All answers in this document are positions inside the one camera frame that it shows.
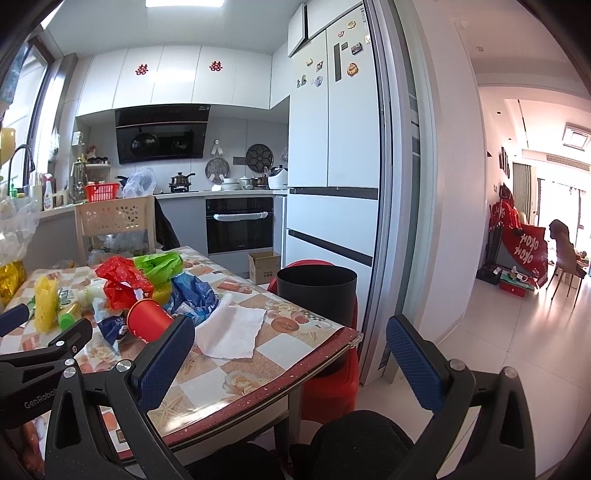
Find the black garment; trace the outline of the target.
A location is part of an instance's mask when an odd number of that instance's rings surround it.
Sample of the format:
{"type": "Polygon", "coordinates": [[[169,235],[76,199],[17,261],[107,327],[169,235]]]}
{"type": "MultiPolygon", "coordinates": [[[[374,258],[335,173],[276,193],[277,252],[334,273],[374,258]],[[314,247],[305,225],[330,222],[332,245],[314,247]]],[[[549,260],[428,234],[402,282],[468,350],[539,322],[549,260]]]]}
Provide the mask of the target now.
{"type": "Polygon", "coordinates": [[[157,198],[154,199],[155,240],[163,251],[180,247],[171,223],[165,216],[157,198]]]}

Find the black built-in oven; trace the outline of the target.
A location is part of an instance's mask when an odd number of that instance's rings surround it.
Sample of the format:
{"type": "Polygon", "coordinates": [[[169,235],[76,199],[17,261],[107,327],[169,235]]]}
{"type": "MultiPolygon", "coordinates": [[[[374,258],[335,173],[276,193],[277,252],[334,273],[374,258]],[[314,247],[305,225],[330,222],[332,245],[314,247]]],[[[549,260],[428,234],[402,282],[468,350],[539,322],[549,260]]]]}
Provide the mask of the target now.
{"type": "Polygon", "coordinates": [[[273,247],[273,198],[225,197],[205,200],[207,252],[273,247]]]}

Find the white bottle green cap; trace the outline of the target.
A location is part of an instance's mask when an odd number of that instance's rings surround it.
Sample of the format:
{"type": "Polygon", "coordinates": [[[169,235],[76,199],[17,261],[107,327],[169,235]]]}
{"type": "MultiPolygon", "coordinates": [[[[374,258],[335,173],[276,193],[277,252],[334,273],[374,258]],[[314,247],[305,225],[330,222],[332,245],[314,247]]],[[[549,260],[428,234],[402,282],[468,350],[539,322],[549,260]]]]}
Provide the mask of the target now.
{"type": "Polygon", "coordinates": [[[82,318],[82,306],[78,301],[73,301],[64,306],[57,316],[58,325],[62,331],[67,330],[82,318]]]}

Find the cardboard box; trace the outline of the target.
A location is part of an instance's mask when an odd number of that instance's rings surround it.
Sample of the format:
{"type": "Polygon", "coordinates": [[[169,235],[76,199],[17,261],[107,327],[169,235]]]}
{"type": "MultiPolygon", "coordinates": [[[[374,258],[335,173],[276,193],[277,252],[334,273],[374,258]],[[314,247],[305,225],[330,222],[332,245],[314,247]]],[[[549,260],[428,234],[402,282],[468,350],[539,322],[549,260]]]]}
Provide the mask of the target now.
{"type": "Polygon", "coordinates": [[[253,284],[269,284],[280,270],[281,257],[275,251],[249,254],[249,280],[253,284]]]}

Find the black range hood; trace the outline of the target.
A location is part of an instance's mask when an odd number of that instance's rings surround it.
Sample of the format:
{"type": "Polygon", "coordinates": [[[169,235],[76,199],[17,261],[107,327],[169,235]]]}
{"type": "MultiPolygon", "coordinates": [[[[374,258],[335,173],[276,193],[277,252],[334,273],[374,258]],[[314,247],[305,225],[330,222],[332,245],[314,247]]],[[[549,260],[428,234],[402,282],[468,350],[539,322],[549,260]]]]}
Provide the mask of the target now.
{"type": "Polygon", "coordinates": [[[211,106],[165,104],[115,111],[120,164],[201,159],[211,106]]]}

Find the blue plastic bag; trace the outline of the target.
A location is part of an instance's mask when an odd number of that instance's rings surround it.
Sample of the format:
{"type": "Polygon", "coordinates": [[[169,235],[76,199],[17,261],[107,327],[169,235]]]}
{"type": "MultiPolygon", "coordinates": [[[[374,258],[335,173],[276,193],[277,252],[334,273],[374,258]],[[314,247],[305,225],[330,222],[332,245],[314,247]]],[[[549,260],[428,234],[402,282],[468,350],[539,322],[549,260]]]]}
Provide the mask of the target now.
{"type": "MultiPolygon", "coordinates": [[[[190,319],[194,327],[204,322],[214,309],[219,305],[219,298],[207,282],[202,282],[197,277],[180,273],[170,280],[172,292],[169,302],[162,308],[172,319],[184,316],[190,319]]],[[[122,315],[111,316],[97,323],[105,341],[113,346],[121,340],[127,332],[126,317],[122,315]]]]}

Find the black cooking pot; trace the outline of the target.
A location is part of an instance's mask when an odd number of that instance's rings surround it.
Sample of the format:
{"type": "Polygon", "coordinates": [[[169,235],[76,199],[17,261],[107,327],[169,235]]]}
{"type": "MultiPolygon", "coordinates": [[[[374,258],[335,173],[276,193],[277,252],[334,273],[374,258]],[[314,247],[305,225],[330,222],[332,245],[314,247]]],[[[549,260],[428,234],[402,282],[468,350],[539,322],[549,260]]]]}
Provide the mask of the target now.
{"type": "Polygon", "coordinates": [[[184,175],[182,172],[178,172],[172,176],[169,182],[169,190],[171,193],[182,193],[190,191],[191,181],[190,179],[194,176],[194,173],[184,175]]]}

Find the red plastic bag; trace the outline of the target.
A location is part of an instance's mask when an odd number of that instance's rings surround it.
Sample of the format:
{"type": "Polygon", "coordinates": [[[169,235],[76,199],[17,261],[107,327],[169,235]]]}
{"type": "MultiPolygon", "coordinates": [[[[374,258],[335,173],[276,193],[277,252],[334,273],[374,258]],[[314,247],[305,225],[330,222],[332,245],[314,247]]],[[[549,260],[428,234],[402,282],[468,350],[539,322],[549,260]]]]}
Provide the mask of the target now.
{"type": "Polygon", "coordinates": [[[113,310],[128,310],[137,301],[152,297],[153,285],[131,259],[110,257],[95,268],[95,274],[105,280],[103,292],[113,310]]]}

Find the white paper towel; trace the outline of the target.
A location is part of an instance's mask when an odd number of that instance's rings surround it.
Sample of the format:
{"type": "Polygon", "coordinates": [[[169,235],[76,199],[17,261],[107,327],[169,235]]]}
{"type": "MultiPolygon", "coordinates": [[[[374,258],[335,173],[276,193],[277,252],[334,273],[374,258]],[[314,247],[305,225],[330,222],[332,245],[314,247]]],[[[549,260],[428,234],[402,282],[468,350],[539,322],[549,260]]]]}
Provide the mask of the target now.
{"type": "Polygon", "coordinates": [[[266,311],[232,300],[231,294],[223,295],[211,316],[195,328],[195,344],[209,358],[242,360],[253,356],[266,311]]]}

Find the brown dining chair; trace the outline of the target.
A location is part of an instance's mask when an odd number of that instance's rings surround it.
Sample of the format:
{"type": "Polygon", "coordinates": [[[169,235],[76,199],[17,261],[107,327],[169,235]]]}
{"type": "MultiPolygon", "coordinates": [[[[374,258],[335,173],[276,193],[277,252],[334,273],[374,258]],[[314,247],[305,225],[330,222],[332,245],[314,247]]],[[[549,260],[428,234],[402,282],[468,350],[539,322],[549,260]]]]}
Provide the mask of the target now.
{"type": "Polygon", "coordinates": [[[552,295],[552,299],[555,298],[558,292],[563,276],[568,274],[570,276],[570,280],[573,280],[575,277],[580,279],[574,300],[576,303],[587,272],[578,263],[578,256],[573,244],[570,241],[570,234],[567,225],[562,221],[555,219],[549,224],[549,232],[550,238],[556,243],[556,267],[552,278],[558,274],[558,280],[555,291],[552,295]]]}

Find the red paper cup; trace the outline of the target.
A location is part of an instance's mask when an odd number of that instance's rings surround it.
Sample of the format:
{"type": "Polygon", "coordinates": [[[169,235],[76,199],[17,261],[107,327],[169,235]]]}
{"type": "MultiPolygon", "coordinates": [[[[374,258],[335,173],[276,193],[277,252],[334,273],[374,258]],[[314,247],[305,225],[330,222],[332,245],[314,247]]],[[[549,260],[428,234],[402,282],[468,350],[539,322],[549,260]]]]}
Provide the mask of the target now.
{"type": "Polygon", "coordinates": [[[126,317],[130,333],[145,343],[158,340],[172,322],[172,317],[151,298],[137,301],[126,317]]]}

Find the green plastic bag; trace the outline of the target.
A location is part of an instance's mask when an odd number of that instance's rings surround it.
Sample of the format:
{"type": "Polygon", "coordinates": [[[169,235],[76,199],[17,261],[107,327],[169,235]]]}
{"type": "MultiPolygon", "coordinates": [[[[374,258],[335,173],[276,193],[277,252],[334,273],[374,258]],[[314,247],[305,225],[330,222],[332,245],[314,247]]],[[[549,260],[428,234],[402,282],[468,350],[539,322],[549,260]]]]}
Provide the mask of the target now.
{"type": "Polygon", "coordinates": [[[183,270],[181,256],[173,251],[138,256],[133,263],[153,286],[168,282],[183,270]]]}

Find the yellow mesh scrubber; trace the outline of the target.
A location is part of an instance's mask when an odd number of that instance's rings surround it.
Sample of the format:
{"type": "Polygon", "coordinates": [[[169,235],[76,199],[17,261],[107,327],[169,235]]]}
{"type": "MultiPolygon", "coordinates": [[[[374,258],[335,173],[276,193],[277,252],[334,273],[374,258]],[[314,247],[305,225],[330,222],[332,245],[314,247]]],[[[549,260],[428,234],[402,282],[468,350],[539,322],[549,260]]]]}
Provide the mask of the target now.
{"type": "Polygon", "coordinates": [[[38,333],[47,333],[57,318],[58,281],[41,276],[34,286],[35,313],[34,327],[38,333]]]}

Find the yellow sponge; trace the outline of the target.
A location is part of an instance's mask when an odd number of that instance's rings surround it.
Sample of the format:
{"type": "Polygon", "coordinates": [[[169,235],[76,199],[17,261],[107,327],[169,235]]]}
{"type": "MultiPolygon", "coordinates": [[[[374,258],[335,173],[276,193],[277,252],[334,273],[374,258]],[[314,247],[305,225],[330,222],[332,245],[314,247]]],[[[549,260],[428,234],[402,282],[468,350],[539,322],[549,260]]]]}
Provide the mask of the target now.
{"type": "Polygon", "coordinates": [[[160,306],[166,305],[171,297],[172,284],[170,281],[163,282],[153,287],[152,299],[160,306]]]}

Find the red plastic basket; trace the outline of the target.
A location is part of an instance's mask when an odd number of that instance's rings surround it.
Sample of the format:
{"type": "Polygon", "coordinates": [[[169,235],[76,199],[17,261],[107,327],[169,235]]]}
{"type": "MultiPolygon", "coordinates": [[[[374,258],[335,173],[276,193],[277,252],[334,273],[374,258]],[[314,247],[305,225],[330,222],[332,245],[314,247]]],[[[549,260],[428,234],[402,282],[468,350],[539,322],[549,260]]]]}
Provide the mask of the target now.
{"type": "Polygon", "coordinates": [[[88,183],[85,186],[86,200],[90,203],[114,200],[118,189],[118,183],[88,183]]]}

